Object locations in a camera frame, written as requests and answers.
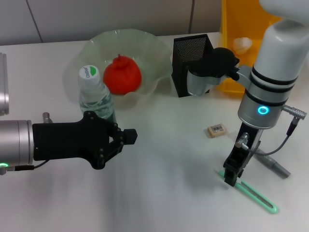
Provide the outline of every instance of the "red fruit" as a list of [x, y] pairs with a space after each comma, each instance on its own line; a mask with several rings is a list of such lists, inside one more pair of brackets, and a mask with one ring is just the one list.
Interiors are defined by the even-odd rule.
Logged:
[[112, 94], [127, 94], [138, 89], [141, 83], [140, 69], [129, 57], [118, 55], [106, 67], [103, 82]]

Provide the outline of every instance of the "connector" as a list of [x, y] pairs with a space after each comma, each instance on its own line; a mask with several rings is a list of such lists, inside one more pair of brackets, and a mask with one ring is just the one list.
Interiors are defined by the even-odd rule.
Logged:
[[296, 128], [297, 125], [298, 125], [299, 120], [300, 120], [300, 119], [297, 118], [297, 117], [294, 117], [294, 118], [293, 118], [293, 120], [291, 121], [291, 124], [290, 124], [290, 126], [289, 126], [289, 129], [288, 129], [288, 131], [286, 132], [286, 135], [287, 135], [287, 136], [291, 136], [291, 135], [292, 135], [293, 131], [295, 130], [295, 128]]
[[237, 148], [243, 148], [244, 150], [248, 150], [248, 146], [246, 145], [249, 139], [248, 133], [243, 133], [241, 137], [235, 142], [235, 147]]
[[294, 107], [290, 107], [288, 105], [284, 105], [282, 108], [283, 111], [288, 112], [289, 114], [293, 115], [296, 118], [304, 120], [307, 113], [304, 111], [301, 111], [299, 109], [296, 109]]

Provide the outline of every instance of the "cable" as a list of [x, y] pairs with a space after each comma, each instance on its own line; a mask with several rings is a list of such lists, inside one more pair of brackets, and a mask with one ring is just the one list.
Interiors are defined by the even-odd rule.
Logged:
[[253, 154], [256, 154], [258, 156], [269, 156], [269, 155], [272, 155], [274, 153], [276, 153], [277, 151], [279, 151], [283, 146], [284, 144], [286, 143], [286, 141], [289, 139], [290, 137], [289, 136], [286, 136], [285, 140], [282, 142], [282, 144], [274, 151], [272, 152], [268, 152], [268, 153], [262, 153], [262, 152], [257, 152], [257, 151], [254, 151], [254, 150], [251, 150], [251, 149], [247, 149], [247, 151], [250, 151], [252, 152]]
[[46, 160], [44, 161], [43, 163], [40, 163], [39, 165], [37, 166], [34, 166], [33, 169], [36, 169], [36, 168], [39, 168], [39, 167], [42, 167], [44, 164], [46, 164], [49, 160]]
[[282, 144], [276, 150], [274, 150], [272, 152], [268, 152], [268, 153], [257, 152], [257, 149], [254, 149], [254, 150], [247, 149], [247, 151], [250, 151], [253, 154], [256, 154], [258, 156], [269, 156], [269, 155], [272, 155], [272, 154], [276, 153], [277, 151], [279, 151], [285, 145], [286, 141], [290, 138], [290, 136], [292, 135], [293, 131], [297, 127], [298, 122], [299, 122], [299, 118], [294, 117], [293, 120], [291, 121], [291, 124], [289, 126], [288, 131], [286, 132], [285, 140], [282, 142]]
[[44, 164], [46, 164], [49, 160], [46, 160], [42, 163], [40, 163], [37, 166], [34, 165], [21, 165], [21, 166], [16, 166], [14, 171], [25, 171], [25, 170], [34, 170], [36, 168], [42, 167]]

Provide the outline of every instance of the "gray pen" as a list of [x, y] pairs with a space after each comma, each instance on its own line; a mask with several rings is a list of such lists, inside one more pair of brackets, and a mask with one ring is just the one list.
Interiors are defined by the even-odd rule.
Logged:
[[283, 168], [280, 164], [278, 164], [277, 161], [275, 161], [272, 157], [270, 156], [259, 156], [255, 155], [256, 159], [259, 160], [262, 164], [264, 164], [266, 167], [271, 169], [274, 173], [279, 175], [282, 178], [288, 178], [289, 175], [291, 174], [288, 170]]

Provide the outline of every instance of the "pen holder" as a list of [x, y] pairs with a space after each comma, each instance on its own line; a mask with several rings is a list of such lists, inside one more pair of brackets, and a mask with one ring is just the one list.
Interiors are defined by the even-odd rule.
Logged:
[[190, 96], [187, 90], [188, 66], [212, 49], [207, 34], [174, 39], [172, 79], [179, 98]]

